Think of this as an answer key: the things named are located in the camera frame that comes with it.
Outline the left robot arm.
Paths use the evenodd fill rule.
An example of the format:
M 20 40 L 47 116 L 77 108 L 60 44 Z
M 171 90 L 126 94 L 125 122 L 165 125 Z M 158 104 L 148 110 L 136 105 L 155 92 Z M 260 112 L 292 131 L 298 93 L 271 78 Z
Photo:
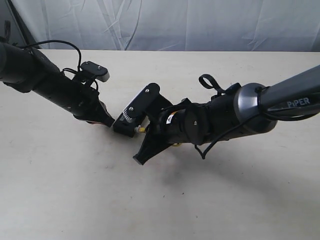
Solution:
M 92 87 L 94 82 L 106 82 L 109 77 L 107 68 L 86 61 L 70 79 L 36 48 L 0 45 L 2 83 L 20 93 L 35 92 L 77 120 L 90 124 L 111 127 L 115 121 L 99 99 L 99 88 Z

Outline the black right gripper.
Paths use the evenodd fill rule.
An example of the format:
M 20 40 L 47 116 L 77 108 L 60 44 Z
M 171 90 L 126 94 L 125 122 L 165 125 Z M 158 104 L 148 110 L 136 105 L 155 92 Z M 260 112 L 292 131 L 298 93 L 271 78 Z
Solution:
M 148 112 L 149 124 L 139 151 L 133 159 L 140 165 L 171 146 L 185 143 L 183 132 L 184 109 L 161 109 Z

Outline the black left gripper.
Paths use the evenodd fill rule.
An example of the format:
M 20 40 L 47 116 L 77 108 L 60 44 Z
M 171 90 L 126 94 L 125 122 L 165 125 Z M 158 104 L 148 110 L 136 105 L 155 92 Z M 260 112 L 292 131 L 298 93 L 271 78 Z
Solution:
M 99 99 L 99 94 L 93 87 L 85 87 L 81 91 L 79 103 L 75 105 L 76 108 L 72 111 L 72 115 L 77 120 L 88 124 L 100 124 L 110 128 L 115 119 L 108 112 L 105 103 Z

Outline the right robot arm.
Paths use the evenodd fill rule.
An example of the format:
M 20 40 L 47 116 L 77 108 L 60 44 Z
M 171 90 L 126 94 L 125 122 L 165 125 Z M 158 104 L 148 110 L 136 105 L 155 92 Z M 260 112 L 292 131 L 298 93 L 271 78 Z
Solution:
M 138 107 L 149 119 L 146 135 L 134 159 L 141 165 L 176 144 L 216 143 L 271 131 L 278 121 L 301 121 L 320 111 L 320 81 L 294 76 L 272 86 L 235 83 L 222 89 L 204 74 L 199 82 L 216 90 L 206 103 L 185 98 L 172 104 L 152 83 L 138 95 Z

